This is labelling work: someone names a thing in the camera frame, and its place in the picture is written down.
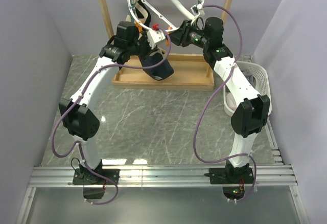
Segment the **navy blue underwear beige waistband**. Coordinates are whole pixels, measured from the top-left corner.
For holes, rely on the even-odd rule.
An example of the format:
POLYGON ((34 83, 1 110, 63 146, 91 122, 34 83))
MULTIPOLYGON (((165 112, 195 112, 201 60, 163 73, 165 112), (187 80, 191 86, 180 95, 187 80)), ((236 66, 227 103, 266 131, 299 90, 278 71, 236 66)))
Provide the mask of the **navy blue underwear beige waistband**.
POLYGON ((138 57, 141 66, 144 68, 161 63, 156 67, 150 69, 143 69, 143 71, 154 80, 162 81, 174 74, 174 69, 172 68, 168 60, 163 61, 165 55, 165 50, 158 48, 147 56, 139 55, 138 57))

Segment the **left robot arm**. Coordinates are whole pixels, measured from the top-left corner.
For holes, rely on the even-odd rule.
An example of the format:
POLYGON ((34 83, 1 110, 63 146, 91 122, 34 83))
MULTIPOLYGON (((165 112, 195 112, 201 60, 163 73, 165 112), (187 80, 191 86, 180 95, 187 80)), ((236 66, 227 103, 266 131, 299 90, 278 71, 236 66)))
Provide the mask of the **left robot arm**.
POLYGON ((170 37, 159 26, 140 32, 135 24, 120 22, 116 34, 101 49, 95 67, 81 87, 69 99, 60 100, 61 117, 58 122, 74 138, 73 145, 80 151, 81 160, 75 171, 79 182, 88 185, 115 184, 115 181, 105 177, 102 159, 93 141, 100 127, 100 121, 94 114, 95 106, 110 80, 121 68, 145 71, 162 65, 166 57, 141 66, 128 65, 127 62, 131 56, 137 56, 140 61, 146 60, 157 53, 158 44, 165 40, 170 40, 170 37))

